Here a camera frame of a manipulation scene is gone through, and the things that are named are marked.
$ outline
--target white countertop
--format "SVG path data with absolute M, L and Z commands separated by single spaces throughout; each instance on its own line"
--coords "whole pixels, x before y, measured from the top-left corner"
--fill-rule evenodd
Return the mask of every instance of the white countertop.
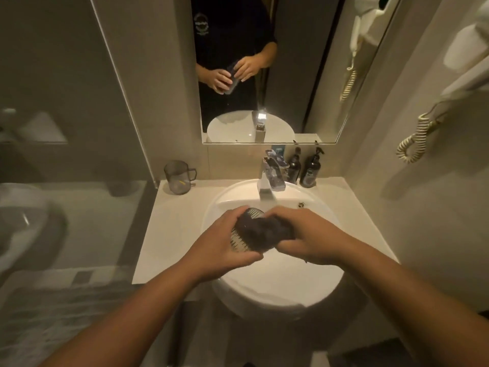
M 198 180 L 191 191 L 175 196 L 162 181 L 144 237 L 133 284 L 146 283 L 176 263 L 200 235 L 205 211 L 218 193 L 240 180 Z M 311 188 L 338 217 L 341 227 L 396 260 L 394 253 L 344 178 L 322 178 Z

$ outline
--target toilet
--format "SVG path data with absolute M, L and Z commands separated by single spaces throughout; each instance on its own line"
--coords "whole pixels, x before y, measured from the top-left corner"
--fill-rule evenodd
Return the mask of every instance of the toilet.
M 247 319 L 298 319 L 333 292 L 343 271 L 315 265 L 272 249 L 245 268 L 213 282 L 218 298 L 233 313 Z
M 48 219 L 49 203 L 39 188 L 0 184 L 0 273 L 11 268 L 33 245 Z

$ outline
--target sink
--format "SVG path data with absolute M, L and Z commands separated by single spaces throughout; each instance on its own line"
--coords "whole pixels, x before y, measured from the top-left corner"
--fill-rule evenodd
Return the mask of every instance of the sink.
M 276 205 L 308 208 L 340 227 L 333 211 L 311 191 L 286 183 L 281 192 L 259 195 L 258 180 L 247 180 L 222 191 L 209 205 L 201 230 L 205 231 L 226 210 L 249 205 L 267 211 Z M 249 318 L 273 313 L 300 316 L 325 299 L 343 276 L 336 266 L 306 263 L 272 249 L 264 259 L 238 268 L 213 283 L 217 296 L 236 314 Z
M 294 142 L 294 130 L 281 118 L 268 113 L 265 126 L 265 143 Z M 211 143 L 254 143 L 251 110 L 236 110 L 217 116 L 207 127 L 207 138 Z

